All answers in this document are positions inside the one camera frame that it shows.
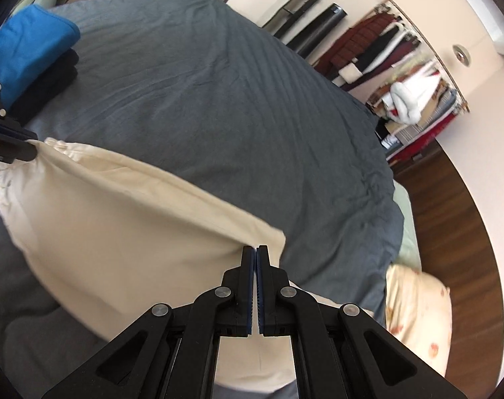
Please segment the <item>red hanging garment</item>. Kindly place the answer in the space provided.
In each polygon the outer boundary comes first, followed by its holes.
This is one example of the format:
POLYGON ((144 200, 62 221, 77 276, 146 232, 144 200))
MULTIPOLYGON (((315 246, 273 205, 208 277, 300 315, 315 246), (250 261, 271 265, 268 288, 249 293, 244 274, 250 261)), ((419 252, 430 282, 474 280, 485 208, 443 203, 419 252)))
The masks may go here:
POLYGON ((391 158, 388 159, 389 165, 392 167, 397 163, 410 160, 414 156, 418 155, 423 149, 425 149, 425 147, 428 147, 429 144, 434 141, 435 138, 437 138, 437 136, 443 132, 455 118, 455 113, 449 113, 446 117, 442 118, 439 123, 435 123, 432 128, 427 129, 419 135, 416 140, 394 153, 391 158))

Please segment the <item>black ladder stand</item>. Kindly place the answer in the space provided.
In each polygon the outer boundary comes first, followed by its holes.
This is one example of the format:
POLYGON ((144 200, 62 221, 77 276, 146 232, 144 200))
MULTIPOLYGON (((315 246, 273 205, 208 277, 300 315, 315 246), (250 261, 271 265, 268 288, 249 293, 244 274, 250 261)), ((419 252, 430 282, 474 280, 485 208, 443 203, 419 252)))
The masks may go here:
POLYGON ((317 2, 319 0, 288 0, 262 24, 262 28, 282 39, 317 2))

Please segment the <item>grey-blue duvet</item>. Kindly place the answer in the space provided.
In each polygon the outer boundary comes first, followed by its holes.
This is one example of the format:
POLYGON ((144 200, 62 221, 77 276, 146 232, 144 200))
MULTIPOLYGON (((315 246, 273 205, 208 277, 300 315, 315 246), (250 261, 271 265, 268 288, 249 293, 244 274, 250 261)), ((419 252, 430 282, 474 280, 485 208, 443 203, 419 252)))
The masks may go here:
POLYGON ((286 236, 306 290, 384 318, 402 215, 375 119, 216 0, 87 0, 78 79, 30 123, 171 172, 286 236))

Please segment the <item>black cylinder tower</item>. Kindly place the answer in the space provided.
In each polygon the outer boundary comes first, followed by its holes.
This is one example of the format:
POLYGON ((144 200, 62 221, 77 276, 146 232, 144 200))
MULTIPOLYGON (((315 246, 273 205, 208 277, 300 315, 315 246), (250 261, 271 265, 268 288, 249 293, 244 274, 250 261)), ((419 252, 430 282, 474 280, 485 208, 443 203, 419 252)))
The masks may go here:
POLYGON ((306 59, 346 16, 347 12, 340 5, 332 4, 306 25, 286 46, 306 59))

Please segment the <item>cream white shorts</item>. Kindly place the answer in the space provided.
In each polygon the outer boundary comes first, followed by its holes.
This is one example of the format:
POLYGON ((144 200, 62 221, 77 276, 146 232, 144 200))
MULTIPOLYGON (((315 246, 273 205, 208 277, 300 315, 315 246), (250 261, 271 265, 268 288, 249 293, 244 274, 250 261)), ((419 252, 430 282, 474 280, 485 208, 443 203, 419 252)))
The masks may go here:
POLYGON ((76 320, 113 339, 149 306, 190 303, 266 245, 319 301, 382 315, 370 229, 351 193, 315 190, 264 157, 182 179, 87 144, 47 139, 34 160, 0 162, 0 231, 76 320))

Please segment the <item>folded dark navy garment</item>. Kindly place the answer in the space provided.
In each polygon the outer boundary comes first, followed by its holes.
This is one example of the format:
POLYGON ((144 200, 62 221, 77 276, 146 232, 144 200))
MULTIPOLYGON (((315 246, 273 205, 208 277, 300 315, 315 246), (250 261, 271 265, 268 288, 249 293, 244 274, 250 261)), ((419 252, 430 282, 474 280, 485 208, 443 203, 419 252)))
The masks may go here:
POLYGON ((12 104, 8 116, 21 125, 27 124, 77 78, 79 56, 68 49, 25 90, 12 104))

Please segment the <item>cream floral pillow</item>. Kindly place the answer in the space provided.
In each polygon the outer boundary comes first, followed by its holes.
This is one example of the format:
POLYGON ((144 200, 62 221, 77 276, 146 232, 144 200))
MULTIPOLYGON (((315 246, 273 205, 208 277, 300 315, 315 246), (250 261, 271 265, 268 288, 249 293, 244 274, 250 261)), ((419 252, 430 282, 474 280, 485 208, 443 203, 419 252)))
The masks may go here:
POLYGON ((450 290, 430 274, 390 265, 386 274, 386 328, 441 376, 452 339, 450 290))

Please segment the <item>pale green pillow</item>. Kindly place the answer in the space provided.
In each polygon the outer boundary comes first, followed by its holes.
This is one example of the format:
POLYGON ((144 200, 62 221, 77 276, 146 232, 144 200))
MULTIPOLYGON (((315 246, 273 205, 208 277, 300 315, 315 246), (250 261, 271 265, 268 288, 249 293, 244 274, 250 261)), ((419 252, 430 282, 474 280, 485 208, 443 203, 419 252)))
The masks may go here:
POLYGON ((412 268, 415 271, 422 271, 421 257, 419 252, 418 238, 416 234, 415 222, 410 203, 410 197, 406 188, 394 181, 393 201, 400 207, 403 215, 403 234, 400 243, 399 255, 395 263, 412 268))

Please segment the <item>white hanging jacket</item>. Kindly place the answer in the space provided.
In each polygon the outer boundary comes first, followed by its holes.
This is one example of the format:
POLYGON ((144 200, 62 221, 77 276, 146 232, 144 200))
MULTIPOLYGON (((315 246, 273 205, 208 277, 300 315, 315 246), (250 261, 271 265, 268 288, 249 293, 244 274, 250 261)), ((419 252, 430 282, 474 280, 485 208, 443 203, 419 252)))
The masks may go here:
POLYGON ((423 67, 404 81, 394 82, 390 88, 390 98, 383 100, 388 118, 396 123, 418 123, 440 80, 438 69, 423 67))

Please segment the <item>wooden clothes rack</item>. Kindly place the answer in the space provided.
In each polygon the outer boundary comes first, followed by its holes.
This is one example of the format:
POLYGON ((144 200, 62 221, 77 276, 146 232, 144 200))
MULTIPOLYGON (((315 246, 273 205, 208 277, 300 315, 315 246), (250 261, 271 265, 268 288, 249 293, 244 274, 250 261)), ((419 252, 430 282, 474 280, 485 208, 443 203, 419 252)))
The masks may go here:
POLYGON ((442 70, 444 70, 445 74, 447 75, 448 81, 452 84, 454 89, 457 91, 457 94, 460 98, 460 107, 462 109, 462 113, 470 113, 470 107, 469 104, 460 89, 460 86, 457 84, 457 82, 454 80, 454 77, 451 73, 451 71, 448 69, 447 65, 443 61, 443 59, 440 57, 438 54, 437 50, 433 47, 433 45, 430 43, 429 39, 425 37, 425 34, 422 32, 422 30, 419 29, 419 27, 416 25, 416 23, 408 16, 408 14, 400 7, 399 4, 395 2, 395 0, 383 0, 382 2, 384 5, 390 4, 392 5, 396 11, 409 23, 409 25, 412 27, 416 35, 419 37, 419 39, 422 39, 422 41, 425 43, 427 48, 432 52, 434 57, 437 59, 437 62, 440 67, 442 67, 442 70))

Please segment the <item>wooden headboard panel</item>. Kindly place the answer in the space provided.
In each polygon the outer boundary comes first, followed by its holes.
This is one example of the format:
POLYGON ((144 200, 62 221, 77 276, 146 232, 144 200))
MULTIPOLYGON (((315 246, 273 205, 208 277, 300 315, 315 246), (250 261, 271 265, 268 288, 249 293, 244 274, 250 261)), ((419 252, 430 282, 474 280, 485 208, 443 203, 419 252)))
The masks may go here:
POLYGON ((437 142, 392 170, 410 196, 422 268, 450 289, 453 332, 447 379, 470 398, 487 398, 501 369, 504 310, 481 215, 437 142))

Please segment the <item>dark red plaid coat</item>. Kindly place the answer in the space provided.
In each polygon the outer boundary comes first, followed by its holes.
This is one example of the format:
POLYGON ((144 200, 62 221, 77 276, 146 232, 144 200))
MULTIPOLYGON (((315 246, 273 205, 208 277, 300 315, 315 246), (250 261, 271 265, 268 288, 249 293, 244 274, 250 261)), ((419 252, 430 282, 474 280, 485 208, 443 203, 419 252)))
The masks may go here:
POLYGON ((344 32, 319 58, 314 69, 323 76, 330 75, 365 52, 396 16, 388 13, 372 15, 344 32))

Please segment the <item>folded bright blue garment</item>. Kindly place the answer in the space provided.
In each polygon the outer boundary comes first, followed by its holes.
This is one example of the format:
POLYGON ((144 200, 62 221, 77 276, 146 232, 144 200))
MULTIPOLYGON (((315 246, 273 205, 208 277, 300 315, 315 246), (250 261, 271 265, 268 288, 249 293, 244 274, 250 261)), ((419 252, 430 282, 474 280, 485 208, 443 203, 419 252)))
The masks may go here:
POLYGON ((72 21, 28 5, 0 28, 0 101, 10 108, 25 90, 81 38, 72 21))

